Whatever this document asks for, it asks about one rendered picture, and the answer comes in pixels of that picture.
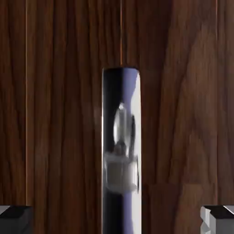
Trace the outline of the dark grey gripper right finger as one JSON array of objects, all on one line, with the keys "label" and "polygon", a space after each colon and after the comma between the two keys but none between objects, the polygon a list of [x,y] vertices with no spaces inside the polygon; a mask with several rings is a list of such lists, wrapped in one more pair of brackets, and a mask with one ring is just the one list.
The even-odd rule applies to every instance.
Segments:
[{"label": "dark grey gripper right finger", "polygon": [[200,217],[200,234],[234,234],[234,205],[202,206]]}]

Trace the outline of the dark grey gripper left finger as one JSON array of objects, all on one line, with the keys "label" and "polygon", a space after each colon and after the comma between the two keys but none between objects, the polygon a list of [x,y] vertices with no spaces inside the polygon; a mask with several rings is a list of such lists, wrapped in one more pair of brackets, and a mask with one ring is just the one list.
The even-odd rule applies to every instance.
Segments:
[{"label": "dark grey gripper left finger", "polygon": [[0,234],[33,234],[33,207],[0,205]]}]

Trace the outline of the dark wood drawer front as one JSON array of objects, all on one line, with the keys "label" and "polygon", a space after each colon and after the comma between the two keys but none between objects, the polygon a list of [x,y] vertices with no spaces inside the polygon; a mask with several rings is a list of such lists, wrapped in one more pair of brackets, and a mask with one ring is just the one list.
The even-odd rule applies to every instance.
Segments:
[{"label": "dark wood drawer front", "polygon": [[142,234],[234,205],[234,0],[0,0],[0,205],[101,234],[102,69],[139,69]]}]

